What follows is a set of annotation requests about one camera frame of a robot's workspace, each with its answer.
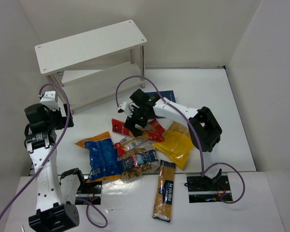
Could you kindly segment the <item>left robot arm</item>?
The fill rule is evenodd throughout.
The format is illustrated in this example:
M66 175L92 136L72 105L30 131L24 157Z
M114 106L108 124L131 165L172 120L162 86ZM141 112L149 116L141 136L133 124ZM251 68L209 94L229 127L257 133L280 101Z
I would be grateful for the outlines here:
M34 165L37 184L36 214L29 217L29 226L36 232L64 232L79 225L75 206L76 192L84 181L78 168L63 173L58 178L56 130L73 118L62 116L59 108L37 103L25 109L29 121L25 128L24 145Z

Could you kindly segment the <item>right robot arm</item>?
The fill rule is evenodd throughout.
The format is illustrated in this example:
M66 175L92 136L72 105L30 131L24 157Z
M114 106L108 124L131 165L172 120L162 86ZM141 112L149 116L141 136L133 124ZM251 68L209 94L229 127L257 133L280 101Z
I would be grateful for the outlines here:
M213 164L218 163L218 143L222 128L218 124L211 110L207 107L201 109L189 108L177 104L161 94L149 96L141 89L136 90L130 99L134 106L128 102L117 103L119 113L126 113L125 128L135 137L143 135L136 126L144 128L150 119L158 117L167 118L186 126L189 130L193 145L201 152L201 176L203 186L212 188L222 175L222 170Z

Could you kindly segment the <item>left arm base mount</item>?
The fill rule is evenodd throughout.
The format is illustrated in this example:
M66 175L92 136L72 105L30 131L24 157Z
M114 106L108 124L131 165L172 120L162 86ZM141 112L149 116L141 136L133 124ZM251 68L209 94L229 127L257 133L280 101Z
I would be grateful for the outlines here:
M99 182L90 182L85 183L80 186L76 193L76 205L86 204L84 201L80 199L85 199L89 202L92 202L94 205L101 204L101 191L102 190L102 181Z

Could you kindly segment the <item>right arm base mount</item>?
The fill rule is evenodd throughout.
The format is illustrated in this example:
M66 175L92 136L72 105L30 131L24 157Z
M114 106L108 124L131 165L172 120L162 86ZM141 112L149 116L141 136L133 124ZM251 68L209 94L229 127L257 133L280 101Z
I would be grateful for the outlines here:
M200 175L186 175L185 187L188 189L189 203L213 203L223 200L232 202L231 187L226 174L223 174L220 179L212 186L206 187Z

